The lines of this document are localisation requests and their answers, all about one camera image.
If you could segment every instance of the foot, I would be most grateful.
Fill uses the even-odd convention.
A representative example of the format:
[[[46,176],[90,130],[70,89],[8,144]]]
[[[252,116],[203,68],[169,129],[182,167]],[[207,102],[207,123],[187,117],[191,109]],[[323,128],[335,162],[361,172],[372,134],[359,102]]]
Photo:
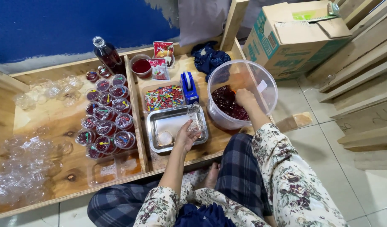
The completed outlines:
[[[219,175],[219,171],[220,171],[220,164],[217,164],[214,162],[212,164],[211,169],[209,170],[208,175],[201,183],[199,183],[196,186],[196,189],[201,189],[201,188],[205,188],[205,187],[214,189],[216,186],[217,176]]]

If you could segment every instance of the clear plastic bucket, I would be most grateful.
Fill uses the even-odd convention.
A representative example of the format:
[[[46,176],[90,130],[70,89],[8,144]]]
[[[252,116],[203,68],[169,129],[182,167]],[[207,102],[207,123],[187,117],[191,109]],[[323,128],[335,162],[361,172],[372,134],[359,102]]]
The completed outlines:
[[[232,90],[246,88],[257,99],[257,104],[269,116],[277,103],[277,87],[272,75],[262,66],[247,60],[232,60],[217,67],[208,81],[208,113],[214,123],[228,130],[251,125],[251,121],[238,120],[223,113],[212,99],[212,92],[230,85]]]

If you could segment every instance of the person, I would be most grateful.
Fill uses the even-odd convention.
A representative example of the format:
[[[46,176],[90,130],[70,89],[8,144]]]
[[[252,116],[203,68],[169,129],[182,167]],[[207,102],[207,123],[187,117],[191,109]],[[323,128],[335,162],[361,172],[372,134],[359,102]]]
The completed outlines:
[[[178,132],[160,181],[101,189],[87,213],[98,227],[280,226],[347,227],[327,190],[256,103],[239,89],[236,102],[248,113],[255,135],[236,134],[195,188],[182,185],[186,153],[199,134]]]

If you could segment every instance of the blue tape dispenser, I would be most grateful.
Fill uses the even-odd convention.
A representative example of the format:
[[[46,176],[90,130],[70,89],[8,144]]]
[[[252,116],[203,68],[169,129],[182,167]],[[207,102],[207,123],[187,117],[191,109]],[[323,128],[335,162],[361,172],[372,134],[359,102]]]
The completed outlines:
[[[179,81],[184,90],[185,100],[187,105],[193,104],[194,102],[199,102],[199,95],[196,93],[195,82],[193,81],[191,72],[184,71],[181,74],[181,80]]]

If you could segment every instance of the tile floor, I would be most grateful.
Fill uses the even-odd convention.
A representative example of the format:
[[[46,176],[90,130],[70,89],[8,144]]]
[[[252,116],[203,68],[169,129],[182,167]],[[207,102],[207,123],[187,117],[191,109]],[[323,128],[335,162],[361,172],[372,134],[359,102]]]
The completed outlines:
[[[279,99],[273,112],[274,119],[279,121],[304,111],[311,113],[312,125],[286,134],[317,173],[348,224],[352,227],[387,227],[387,170],[355,167],[355,155],[363,153],[344,150],[336,142],[343,133],[329,118],[335,109],[331,104],[319,103],[318,91],[304,78],[277,84]],[[0,219],[0,227],[94,227],[86,214],[91,196]]]

